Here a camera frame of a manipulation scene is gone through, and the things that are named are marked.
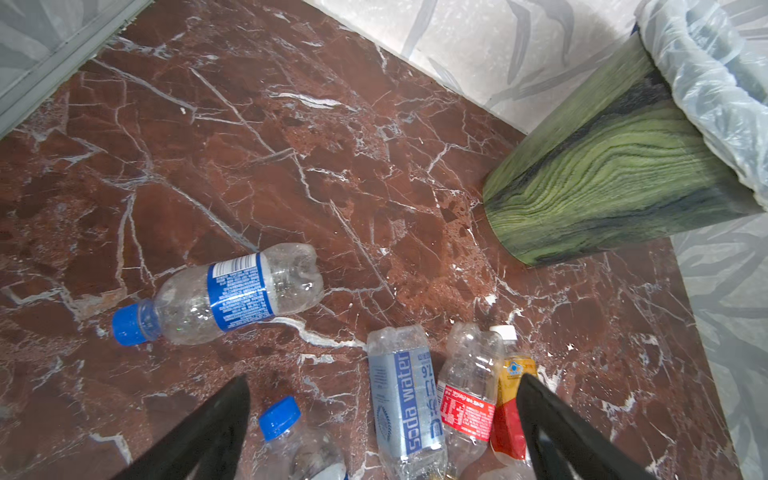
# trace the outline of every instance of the white plastic bag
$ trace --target white plastic bag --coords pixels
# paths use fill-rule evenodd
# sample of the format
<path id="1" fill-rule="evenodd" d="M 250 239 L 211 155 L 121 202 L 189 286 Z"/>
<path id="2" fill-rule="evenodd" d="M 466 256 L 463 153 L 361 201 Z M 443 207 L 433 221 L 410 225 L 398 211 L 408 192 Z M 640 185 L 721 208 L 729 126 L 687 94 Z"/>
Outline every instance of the white plastic bag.
<path id="1" fill-rule="evenodd" d="M 768 58 L 713 0 L 650 0 L 638 24 L 677 106 L 768 210 Z"/>

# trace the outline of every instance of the light blue label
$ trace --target light blue label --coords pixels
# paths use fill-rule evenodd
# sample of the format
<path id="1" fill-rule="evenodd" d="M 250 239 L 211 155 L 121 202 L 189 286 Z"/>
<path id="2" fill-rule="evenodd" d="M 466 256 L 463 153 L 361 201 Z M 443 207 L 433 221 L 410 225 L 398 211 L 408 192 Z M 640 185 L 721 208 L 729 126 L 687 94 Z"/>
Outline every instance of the light blue label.
<path id="1" fill-rule="evenodd" d="M 260 253 L 211 265 L 208 298 L 214 319 L 225 332 L 274 316 Z"/>
<path id="2" fill-rule="evenodd" d="M 370 356 L 376 440 L 394 458 L 443 442 L 429 349 Z"/>

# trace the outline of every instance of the blue bottle cap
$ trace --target blue bottle cap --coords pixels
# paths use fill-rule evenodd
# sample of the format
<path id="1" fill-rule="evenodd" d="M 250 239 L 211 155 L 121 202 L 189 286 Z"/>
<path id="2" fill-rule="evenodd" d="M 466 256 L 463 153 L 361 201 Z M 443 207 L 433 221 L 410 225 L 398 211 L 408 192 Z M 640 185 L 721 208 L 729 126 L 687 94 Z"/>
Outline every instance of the blue bottle cap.
<path id="1" fill-rule="evenodd" d="M 276 439 L 291 428 L 300 416 L 301 411 L 292 396 L 272 405 L 259 417 L 259 428 L 264 434 L 264 440 Z"/>
<path id="2" fill-rule="evenodd" d="M 139 325 L 138 303 L 124 306 L 112 316 L 112 332 L 114 338 L 122 346 L 132 346 L 149 340 L 144 336 Z"/>

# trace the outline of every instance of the wood grain trash can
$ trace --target wood grain trash can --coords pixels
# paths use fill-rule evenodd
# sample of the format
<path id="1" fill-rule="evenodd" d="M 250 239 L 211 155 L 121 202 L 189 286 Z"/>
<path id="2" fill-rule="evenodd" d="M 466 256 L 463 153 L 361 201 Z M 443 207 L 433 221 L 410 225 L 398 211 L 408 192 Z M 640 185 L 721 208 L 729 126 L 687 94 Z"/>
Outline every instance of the wood grain trash can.
<path id="1" fill-rule="evenodd" d="M 638 34 L 488 177 L 483 201 L 528 265 L 762 212 L 677 108 Z"/>

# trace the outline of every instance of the brown marble tile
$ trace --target brown marble tile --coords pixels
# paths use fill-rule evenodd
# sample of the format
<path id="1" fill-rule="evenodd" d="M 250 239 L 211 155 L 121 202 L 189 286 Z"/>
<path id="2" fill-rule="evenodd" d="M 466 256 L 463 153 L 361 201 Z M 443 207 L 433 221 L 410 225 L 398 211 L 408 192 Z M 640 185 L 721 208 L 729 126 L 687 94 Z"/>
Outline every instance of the brown marble tile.
<path id="1" fill-rule="evenodd" d="M 632 458 L 739 478 L 668 241 L 535 270 L 496 242 L 482 181 L 521 137 L 301 2 L 158 0 L 0 142 L 0 477 L 108 478 L 247 373 L 254 415 L 291 393 L 382 478 L 367 333 L 421 323 L 440 366 L 451 322 L 513 319 Z M 328 286 L 292 326 L 111 338 L 180 268 L 283 241 Z M 240 477 L 262 458 L 252 427 Z"/>

